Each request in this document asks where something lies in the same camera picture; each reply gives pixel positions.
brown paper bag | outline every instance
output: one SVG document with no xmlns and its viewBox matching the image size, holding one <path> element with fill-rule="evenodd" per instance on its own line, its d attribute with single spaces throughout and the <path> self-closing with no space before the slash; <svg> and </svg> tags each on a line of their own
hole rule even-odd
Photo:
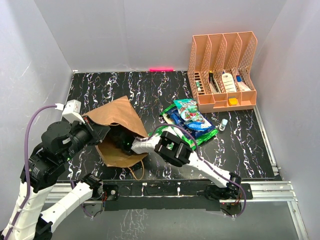
<svg viewBox="0 0 320 240">
<path fill-rule="evenodd" d="M 119 124 L 139 137 L 148 136 L 145 127 L 132 107 L 127 96 L 120 97 L 92 111 L 87 112 L 92 121 L 100 125 Z M 106 135 L 104 141 L 96 146 L 98 153 L 107 166 L 128 168 L 140 162 L 147 154 L 126 155 Z"/>
</svg>

orange desk organizer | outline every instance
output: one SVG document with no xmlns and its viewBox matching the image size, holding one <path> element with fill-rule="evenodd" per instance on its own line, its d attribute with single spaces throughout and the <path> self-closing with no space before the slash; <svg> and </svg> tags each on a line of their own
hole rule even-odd
<svg viewBox="0 0 320 240">
<path fill-rule="evenodd" d="M 257 101 L 257 91 L 250 79 L 250 69 L 254 59 L 257 38 L 252 31 L 192 36 L 188 78 L 193 98 L 201 113 L 253 109 Z M 233 76 L 237 92 L 226 92 L 222 74 Z M 251 89 L 240 91 L 236 79 L 237 70 L 242 81 Z M 209 72 L 218 83 L 221 93 L 212 93 Z M 196 81 L 203 86 L 197 91 Z M 229 98 L 236 98 L 237 104 L 230 106 Z"/>
</svg>

snack bag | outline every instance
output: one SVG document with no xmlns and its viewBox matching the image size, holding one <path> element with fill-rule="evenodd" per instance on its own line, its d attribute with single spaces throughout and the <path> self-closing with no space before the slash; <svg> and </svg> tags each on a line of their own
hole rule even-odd
<svg viewBox="0 0 320 240">
<path fill-rule="evenodd" d="M 175 121 L 170 117 L 170 115 L 168 114 L 168 113 L 171 112 L 170 110 L 171 110 L 171 109 L 174 109 L 174 108 L 175 108 L 175 109 L 177 108 L 176 105 L 175 105 L 175 104 L 171 104 L 171 105 L 170 105 L 169 107 L 167 107 L 162 113 L 160 113 L 160 116 L 163 116 L 163 118 L 164 118 L 164 120 L 166 121 L 166 123 L 177 125 L 176 122 L 175 122 Z M 204 132 L 204 131 L 202 131 L 202 132 L 204 132 L 203 135 L 197 135 L 197 136 L 195 136 L 195 135 L 194 135 L 194 134 L 195 134 L 195 133 L 194 133 L 194 130 L 191 130 L 191 129 L 187 128 L 187 126 L 184 125 L 184 124 L 181 124 L 181 125 L 179 125 L 179 126 L 180 126 L 180 127 L 183 127 L 186 131 L 188 131 L 188 132 L 195 138 L 196 143 L 197 143 L 199 146 L 200 146 L 201 144 L 209 141 L 211 138 L 213 138 L 213 137 L 214 137 L 215 135 L 217 135 L 218 132 L 219 132 L 218 129 L 216 129 L 216 128 L 213 126 L 213 129 L 212 129 L 211 131 L 209 131 L 209 132 Z M 160 133 L 159 133 L 160 135 L 161 135 L 161 133 L 162 133 L 162 131 L 163 131 L 164 128 L 165 128 L 165 127 L 158 129 L 158 131 L 160 132 Z M 182 133 L 182 131 L 180 131 L 180 129 L 178 129 L 178 128 L 176 128 L 176 127 L 172 127 L 172 129 L 173 129 L 173 131 L 175 131 L 176 135 L 179 136 L 182 140 L 186 141 L 193 150 L 196 149 L 195 144 L 193 143 L 192 140 L 189 139 L 189 137 L 188 137 L 186 134 Z"/>
<path fill-rule="evenodd" d="M 188 128 L 188 126 L 186 125 L 186 121 L 182 119 L 182 117 L 180 116 L 176 106 L 174 106 L 173 108 L 169 109 L 166 113 L 174 121 L 175 125 L 178 125 L 179 127 L 182 127 L 183 129 L 185 129 L 195 139 L 200 137 L 203 134 L 206 134 L 206 133 L 210 132 L 212 130 L 212 129 L 208 128 L 207 130 L 204 130 L 204 131 L 197 131 L 197 130 Z"/>
<path fill-rule="evenodd" d="M 198 111 L 197 102 L 193 99 L 180 99 L 173 101 L 176 108 L 185 121 L 185 125 L 192 130 L 207 131 L 213 130 L 215 127 L 205 119 Z"/>
</svg>

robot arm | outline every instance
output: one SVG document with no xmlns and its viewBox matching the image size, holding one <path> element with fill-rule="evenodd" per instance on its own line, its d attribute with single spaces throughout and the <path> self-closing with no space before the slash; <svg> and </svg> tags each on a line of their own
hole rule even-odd
<svg viewBox="0 0 320 240">
<path fill-rule="evenodd" d="M 4 240 L 50 239 L 57 226 L 84 201 L 98 197 L 102 192 L 102 181 L 89 174 L 64 198 L 49 209 L 41 212 L 49 192 L 59 176 L 65 171 L 65 163 L 86 145 L 97 145 L 103 141 L 111 129 L 109 126 L 95 124 L 89 117 L 82 117 L 81 103 L 68 101 L 62 116 L 66 121 L 52 123 L 41 136 L 42 143 L 33 151 L 28 162 L 30 186 L 27 186 L 26 172 L 21 173 L 20 193 L 14 211 L 6 228 L 0 232 Z M 189 145 L 168 128 L 161 136 L 149 138 L 136 137 L 131 150 L 136 154 L 155 152 L 166 162 L 199 170 L 215 184 L 211 194 L 216 199 L 235 199 L 239 197 L 238 186 L 241 178 L 199 158 Z M 30 197 L 24 207 L 27 188 Z"/>
<path fill-rule="evenodd" d="M 80 183 L 79 187 L 66 196 L 66 199 L 62 199 L 54 206 L 52 214 L 44 211 L 42 213 L 44 218 L 39 217 L 49 192 L 59 176 L 66 170 L 66 162 L 86 145 L 97 145 L 102 142 L 110 130 L 109 126 L 95 124 L 87 116 L 81 117 L 79 115 L 80 104 L 75 100 L 69 101 L 63 110 L 62 116 L 72 121 L 72 124 L 66 121 L 54 122 L 42 134 L 41 144 L 35 148 L 28 159 L 30 186 L 27 186 L 26 172 L 23 169 L 20 176 L 19 196 L 8 225 L 0 233 L 0 239 L 34 239 L 36 229 L 44 232 L 43 229 L 48 228 L 49 222 L 45 220 L 50 220 L 51 230 L 55 229 L 75 209 L 76 205 L 91 198 L 92 193 L 95 193 L 93 186 L 85 182 Z M 21 207 L 28 187 L 30 196 L 25 205 Z"/>
<path fill-rule="evenodd" d="M 241 177 L 200 157 L 190 148 L 188 143 L 177 137 L 171 127 L 165 129 L 160 136 L 137 137 L 132 143 L 131 150 L 137 154 L 155 152 L 166 162 L 176 167 L 188 166 L 193 170 L 200 171 L 204 177 L 214 183 L 208 190 L 208 195 L 214 199 L 226 200 L 240 197 Z"/>
</svg>

floor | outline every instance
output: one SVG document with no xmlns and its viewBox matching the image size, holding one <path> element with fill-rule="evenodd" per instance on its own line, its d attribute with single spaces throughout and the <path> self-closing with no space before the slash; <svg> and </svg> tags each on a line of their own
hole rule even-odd
<svg viewBox="0 0 320 240">
<path fill-rule="evenodd" d="M 87 206 L 91 213 L 100 207 Z M 221 212 L 202 209 L 129 209 L 84 218 L 80 207 L 53 234 L 52 240 L 298 240 L 287 202 L 249 202 L 233 221 Z"/>
<path fill-rule="evenodd" d="M 159 116 L 175 99 L 192 98 L 186 71 L 173 72 L 103 72 L 77 73 L 73 76 L 68 100 L 81 101 L 81 114 L 122 96 L 128 96 L 147 132 L 163 123 Z M 225 131 L 201 146 L 202 155 L 216 166 L 234 172 L 243 179 L 275 177 L 268 152 L 253 110 L 207 113 L 215 126 L 227 119 Z M 186 167 L 165 163 L 158 155 L 143 160 L 143 179 L 201 179 L 201 174 Z M 140 163 L 133 166 L 135 175 L 142 174 Z M 95 147 L 86 147 L 71 161 L 60 181 L 77 180 L 93 173 L 103 180 L 133 180 L 127 168 L 107 167 Z"/>
</svg>

